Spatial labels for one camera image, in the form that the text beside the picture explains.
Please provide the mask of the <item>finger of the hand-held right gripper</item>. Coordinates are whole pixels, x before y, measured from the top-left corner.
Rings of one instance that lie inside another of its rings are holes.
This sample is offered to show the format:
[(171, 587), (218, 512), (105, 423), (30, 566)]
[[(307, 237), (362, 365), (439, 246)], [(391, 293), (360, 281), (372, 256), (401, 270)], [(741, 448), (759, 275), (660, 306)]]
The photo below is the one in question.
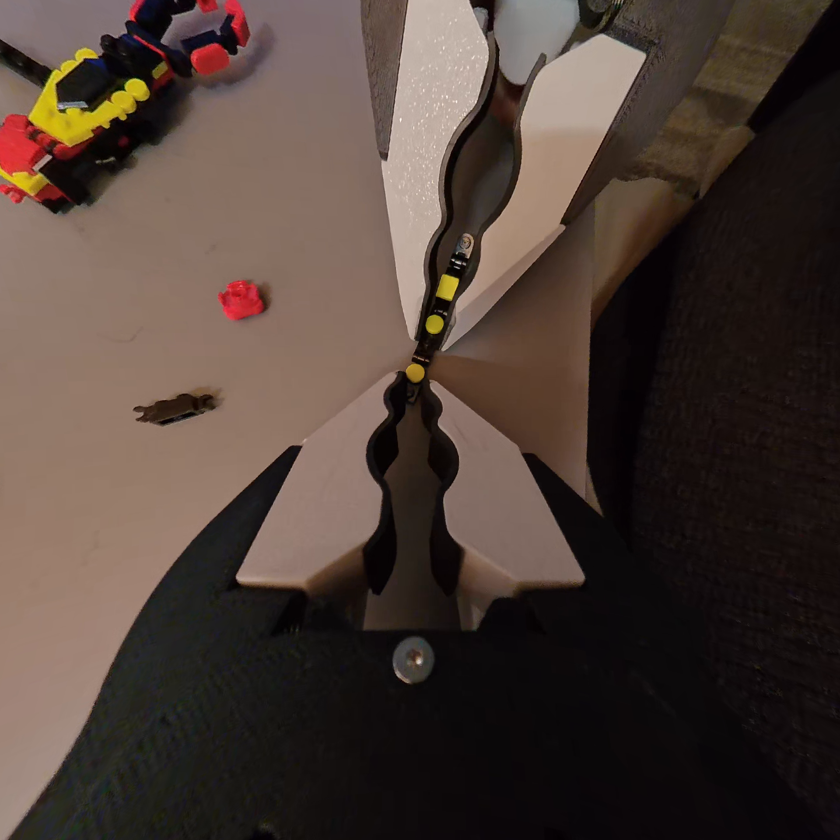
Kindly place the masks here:
[(468, 1), (410, 1), (390, 146), (382, 163), (395, 276), (410, 339), (430, 295), (433, 255), (450, 224), (459, 142), (487, 96), (496, 54)]
[(624, 2), (493, 2), (498, 73), (455, 159), (456, 235), (474, 249), (441, 347), (488, 314), (563, 232), (646, 54), (609, 34)]

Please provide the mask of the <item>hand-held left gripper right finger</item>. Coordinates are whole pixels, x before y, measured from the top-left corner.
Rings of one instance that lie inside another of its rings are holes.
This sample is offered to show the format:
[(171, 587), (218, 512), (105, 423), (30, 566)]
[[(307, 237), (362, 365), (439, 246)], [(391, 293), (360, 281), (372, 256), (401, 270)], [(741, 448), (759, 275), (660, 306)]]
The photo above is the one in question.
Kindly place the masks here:
[(425, 386), (428, 464), (439, 480), (433, 577), (460, 611), (570, 589), (585, 576), (520, 448), (441, 384)]

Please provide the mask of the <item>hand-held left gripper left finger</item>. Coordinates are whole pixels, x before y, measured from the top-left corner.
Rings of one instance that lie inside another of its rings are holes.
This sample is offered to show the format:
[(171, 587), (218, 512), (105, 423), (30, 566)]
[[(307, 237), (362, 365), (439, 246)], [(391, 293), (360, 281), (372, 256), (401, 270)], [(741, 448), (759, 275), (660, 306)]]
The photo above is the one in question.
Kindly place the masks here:
[(237, 572), (242, 586), (381, 594), (396, 562), (385, 473), (398, 455), (404, 373), (389, 374), (306, 438)]

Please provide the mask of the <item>black yellow lego leg segment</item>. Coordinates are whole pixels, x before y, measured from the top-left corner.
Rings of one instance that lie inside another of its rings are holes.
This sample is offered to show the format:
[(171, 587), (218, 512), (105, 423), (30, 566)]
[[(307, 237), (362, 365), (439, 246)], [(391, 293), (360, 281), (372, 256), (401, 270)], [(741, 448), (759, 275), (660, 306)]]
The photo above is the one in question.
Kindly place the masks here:
[(433, 284), (430, 298), (423, 304), (416, 348), (405, 370), (408, 404), (417, 401), (434, 357), (443, 348), (453, 325), (456, 293), (463, 285), (474, 246), (472, 234), (463, 233), (460, 236), (445, 271)]

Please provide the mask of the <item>black yellow red lego model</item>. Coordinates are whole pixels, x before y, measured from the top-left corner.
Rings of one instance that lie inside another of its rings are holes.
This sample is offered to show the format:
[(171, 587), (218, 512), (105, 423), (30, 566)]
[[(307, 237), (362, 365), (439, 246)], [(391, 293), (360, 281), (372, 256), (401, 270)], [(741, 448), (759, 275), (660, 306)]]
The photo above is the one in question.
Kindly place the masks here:
[(91, 200), (90, 175), (115, 172), (154, 138), (145, 118), (177, 78), (225, 70), (250, 39), (240, 2), (224, 3), (224, 20), (184, 38), (164, 42), (174, 19), (219, 2), (138, 1), (120, 35), (103, 35), (100, 49), (80, 49), (49, 68), (2, 41), (2, 67), (39, 89), (29, 113), (8, 114), (1, 125), (1, 192), (60, 214)]

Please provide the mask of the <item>red round lego piece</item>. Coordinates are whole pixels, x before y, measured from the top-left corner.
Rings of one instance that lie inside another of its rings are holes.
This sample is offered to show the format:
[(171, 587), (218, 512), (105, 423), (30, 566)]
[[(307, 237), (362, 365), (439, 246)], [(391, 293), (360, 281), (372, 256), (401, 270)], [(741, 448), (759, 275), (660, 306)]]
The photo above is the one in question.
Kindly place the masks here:
[(225, 317), (241, 321), (256, 317), (266, 309), (259, 286), (248, 280), (235, 280), (217, 294), (217, 301)]

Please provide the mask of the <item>person's black knit clothing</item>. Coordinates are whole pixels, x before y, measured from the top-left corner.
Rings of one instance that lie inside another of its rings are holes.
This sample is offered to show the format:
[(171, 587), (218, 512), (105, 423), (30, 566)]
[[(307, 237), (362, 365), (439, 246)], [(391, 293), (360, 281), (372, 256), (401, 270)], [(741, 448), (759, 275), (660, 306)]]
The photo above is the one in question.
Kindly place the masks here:
[(697, 620), (741, 730), (838, 838), (838, 8), (753, 138), (614, 292), (589, 467)]

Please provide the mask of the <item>black bracket lego piece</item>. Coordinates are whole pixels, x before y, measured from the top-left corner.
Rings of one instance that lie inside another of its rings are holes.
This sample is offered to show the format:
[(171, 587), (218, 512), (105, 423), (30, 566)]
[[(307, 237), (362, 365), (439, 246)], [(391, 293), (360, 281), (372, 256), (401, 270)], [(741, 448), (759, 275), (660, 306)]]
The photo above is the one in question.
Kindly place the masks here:
[(168, 426), (199, 417), (217, 407), (212, 394), (183, 393), (170, 399), (156, 401), (147, 406), (135, 406), (135, 421), (157, 427)]

